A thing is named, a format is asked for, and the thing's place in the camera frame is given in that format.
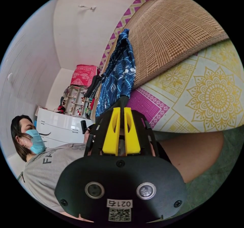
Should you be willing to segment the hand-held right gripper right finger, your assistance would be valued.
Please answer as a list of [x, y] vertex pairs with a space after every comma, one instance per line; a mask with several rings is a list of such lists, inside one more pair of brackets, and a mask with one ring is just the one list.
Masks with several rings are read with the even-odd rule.
[[131, 108], [124, 108], [124, 135], [126, 155], [140, 154], [141, 148], [136, 132], [136, 127]]

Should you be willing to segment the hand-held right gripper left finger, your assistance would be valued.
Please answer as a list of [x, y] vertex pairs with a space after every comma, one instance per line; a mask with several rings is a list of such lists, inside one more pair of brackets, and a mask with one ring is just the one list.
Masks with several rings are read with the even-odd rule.
[[106, 137], [104, 140], [102, 152], [105, 155], [117, 155], [120, 133], [120, 108], [113, 109], [109, 121]]

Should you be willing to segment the person's left hand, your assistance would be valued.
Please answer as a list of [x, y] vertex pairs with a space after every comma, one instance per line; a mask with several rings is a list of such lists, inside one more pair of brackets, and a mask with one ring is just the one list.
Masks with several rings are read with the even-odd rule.
[[87, 143], [89, 135], [90, 135], [90, 128], [87, 128], [86, 132], [84, 133], [84, 142], [83, 142], [84, 144]]

